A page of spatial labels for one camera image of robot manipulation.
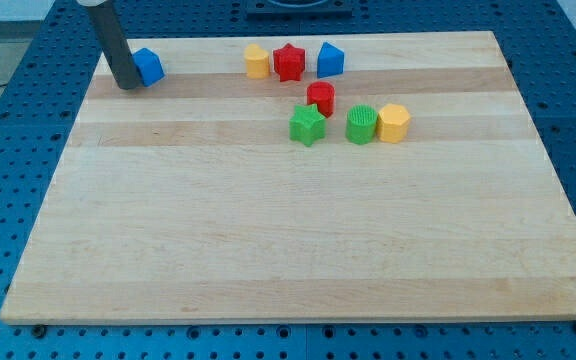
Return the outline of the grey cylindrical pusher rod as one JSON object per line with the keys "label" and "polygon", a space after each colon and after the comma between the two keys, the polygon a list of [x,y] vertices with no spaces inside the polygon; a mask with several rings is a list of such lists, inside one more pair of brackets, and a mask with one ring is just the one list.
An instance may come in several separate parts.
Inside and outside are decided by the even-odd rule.
{"label": "grey cylindrical pusher rod", "polygon": [[134,62],[113,0],[77,0],[91,21],[97,40],[117,86],[122,90],[139,87],[141,77]]}

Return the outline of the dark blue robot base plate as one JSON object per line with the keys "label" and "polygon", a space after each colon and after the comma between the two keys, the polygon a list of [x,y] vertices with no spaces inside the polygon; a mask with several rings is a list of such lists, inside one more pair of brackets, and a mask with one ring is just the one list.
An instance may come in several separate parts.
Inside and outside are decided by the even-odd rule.
{"label": "dark blue robot base plate", "polygon": [[247,19],[283,16],[350,16],[353,9],[352,0],[246,0],[243,4]]}

